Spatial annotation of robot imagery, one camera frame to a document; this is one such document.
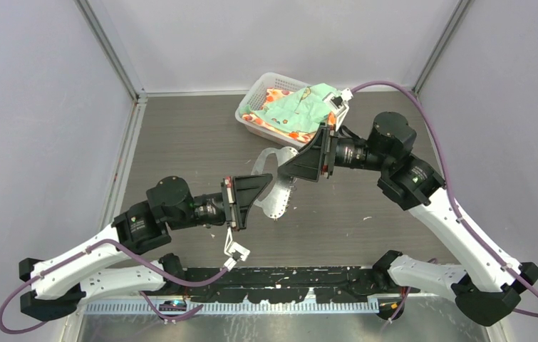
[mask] orange patterned cloth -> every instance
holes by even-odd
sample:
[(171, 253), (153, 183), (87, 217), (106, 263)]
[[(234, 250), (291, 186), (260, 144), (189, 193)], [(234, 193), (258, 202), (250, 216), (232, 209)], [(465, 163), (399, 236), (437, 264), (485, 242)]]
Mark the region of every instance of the orange patterned cloth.
[[(269, 102), (274, 102), (279, 100), (280, 98), (284, 98), (288, 96), (291, 92), (289, 90), (282, 90), (282, 89), (276, 89), (276, 88), (268, 88), (267, 89), (267, 99), (264, 101), (264, 104), (260, 107), (260, 109), (264, 109), (264, 106)], [(291, 132), (286, 133), (283, 132), (277, 128), (275, 128), (272, 125), (269, 125), (264, 120), (259, 118), (256, 114), (253, 112), (250, 113), (244, 113), (242, 115), (242, 118), (246, 121), (252, 122), (255, 125), (258, 125), (266, 130), (270, 130), (272, 132), (275, 132), (279, 135), (283, 135), (284, 137), (288, 139), (294, 139), (301, 143), (307, 143), (313, 139), (315, 136), (315, 132)], [(336, 116), (333, 113), (329, 113), (327, 118), (327, 123), (330, 126), (333, 126), (336, 124)]]

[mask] gray floor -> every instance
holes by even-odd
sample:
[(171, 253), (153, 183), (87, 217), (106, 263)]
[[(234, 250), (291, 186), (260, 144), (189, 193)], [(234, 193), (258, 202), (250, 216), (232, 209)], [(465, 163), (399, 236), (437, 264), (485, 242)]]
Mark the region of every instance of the gray floor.
[[(194, 196), (218, 192), (223, 177), (248, 175), (264, 148), (279, 147), (249, 133), (234, 119), (241, 99), (240, 95), (149, 99), (123, 209), (145, 200), (145, 191), (170, 175), (185, 178)], [(373, 118), (387, 110), (409, 119), (418, 131), (414, 153), (437, 165), (420, 114), (399, 93), (356, 95), (345, 124), (367, 136)], [(270, 171), (275, 170), (274, 161)], [(416, 259), (455, 262), (432, 232), (381, 194), (377, 179), (377, 173), (337, 169), (329, 180), (298, 181), (289, 210), (277, 222), (255, 208), (248, 229), (234, 235), (252, 251), (242, 266), (371, 265), (389, 249)], [(226, 258), (225, 234), (224, 227), (172, 232), (172, 243), (147, 257), (173, 252), (183, 266), (220, 266)]]

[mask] metal frame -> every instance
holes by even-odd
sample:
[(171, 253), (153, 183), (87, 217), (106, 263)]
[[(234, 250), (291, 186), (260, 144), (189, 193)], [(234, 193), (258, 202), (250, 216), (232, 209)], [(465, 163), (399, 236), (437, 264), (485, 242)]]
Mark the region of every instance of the metal frame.
[[(109, 14), (103, 5), (101, 0), (74, 0), (78, 8), (81, 10), (83, 17), (88, 22), (91, 31), (98, 39), (98, 42), (103, 49), (104, 53), (108, 57), (108, 61), (114, 68), (119, 79), (123, 83), (126, 91), (134, 101), (132, 115), (128, 121), (123, 137), (122, 145), (120, 147), (120, 157), (115, 167), (115, 176), (110, 187), (110, 191), (107, 200), (104, 204), (103, 218), (100, 222), (100, 229), (108, 224), (115, 215), (119, 214), (121, 205), (125, 193), (126, 183), (128, 181), (128, 175), (130, 174), (130, 167), (132, 165), (133, 156), (135, 152), (136, 142), (140, 133), (141, 124), (143, 121), (143, 114), (147, 105), (148, 96), (156, 97), (162, 95), (206, 95), (204, 94), (149, 94), (145, 92), (145, 89), (140, 82), (134, 65), (130, 62), (130, 58), (122, 45), (119, 35)], [(439, 38), (435, 45), (430, 57), (425, 64), (418, 81), (413, 86), (413, 92), (416, 96), (421, 92), (428, 76), (438, 62), (438, 59), (442, 55), (445, 47), (449, 43), (452, 35), (460, 22), (464, 18), (465, 13), (470, 7), (472, 0), (459, 0), (455, 7), (452, 16), (450, 17), (443, 34)], [(220, 95), (224, 95), (224, 92), (217, 92)], [(81, 326), (83, 324), (83, 312), (78, 311), (70, 316), (61, 324), (61, 336), (60, 342), (77, 341), (80, 333)], [(489, 337), (492, 341), (507, 341), (505, 322), (499, 322), (498, 324), (489, 327), (487, 329)]]
[(424, 65), (424, 69), (422, 69), (422, 72), (420, 73), (420, 77), (418, 78), (418, 81), (415, 82), (415, 85), (412, 88), (412, 91), (416, 96), (420, 95), (420, 92), (422, 91), (422, 88), (424, 87), (424, 84), (426, 83), (426, 80), (428, 79), (428, 76), (430, 76), (430, 73), (433, 71), (436, 63), (438, 62), (439, 58), (443, 54), (443, 51), (449, 44), (451, 37), (455, 33), (455, 30), (458, 28), (462, 20), (464, 19), (465, 14), (467, 13), (470, 5), (474, 2), (474, 0), (459, 0), (457, 2), (457, 6), (455, 7), (455, 10), (451, 14), (451, 17), (449, 18), (449, 21), (447, 22), (447, 25), (445, 26), (445, 30), (443, 31), (443, 34), (441, 34), (437, 44), (435, 45), (433, 52), (430, 54), (430, 57), (426, 61), (426, 64)]
[(74, 0), (74, 2), (88, 22), (91, 31), (130, 97), (133, 100), (137, 100), (141, 96), (145, 97), (145, 89), (138, 79), (134, 65), (130, 62), (103, 3), (100, 0)]

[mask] white cable clip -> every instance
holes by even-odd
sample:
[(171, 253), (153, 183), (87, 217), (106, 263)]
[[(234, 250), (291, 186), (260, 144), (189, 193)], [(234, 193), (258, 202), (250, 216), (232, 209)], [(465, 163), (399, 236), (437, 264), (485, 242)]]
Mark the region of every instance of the white cable clip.
[[(341, 101), (334, 102), (334, 99), (336, 98), (340, 98)], [(346, 114), (348, 113), (348, 101), (352, 98), (353, 98), (353, 93), (348, 88), (341, 91), (340, 96), (336, 96), (336, 94), (334, 93), (329, 93), (324, 98), (324, 103), (327, 104), (328, 107), (330, 107), (331, 112), (335, 116), (335, 119), (336, 119), (335, 131), (338, 131), (340, 129), (340, 126), (342, 125), (342, 122), (344, 121), (344, 118), (346, 117)]]
[(224, 254), (229, 258), (224, 262), (224, 266), (231, 271), (238, 261), (246, 261), (249, 256), (249, 249), (233, 241), (231, 228), (227, 228), (227, 238), (224, 241)]

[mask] green cloth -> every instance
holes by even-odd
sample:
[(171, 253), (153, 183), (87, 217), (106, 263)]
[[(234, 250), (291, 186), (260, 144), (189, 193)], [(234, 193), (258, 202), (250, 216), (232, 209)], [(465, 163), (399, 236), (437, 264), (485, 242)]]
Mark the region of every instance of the green cloth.
[(254, 113), (268, 125), (285, 133), (312, 133), (319, 129), (319, 124), (325, 122), (331, 112), (324, 103), (329, 93), (340, 96), (337, 89), (321, 83), (269, 102), (261, 110), (252, 110), (246, 105), (239, 109), (239, 113)]

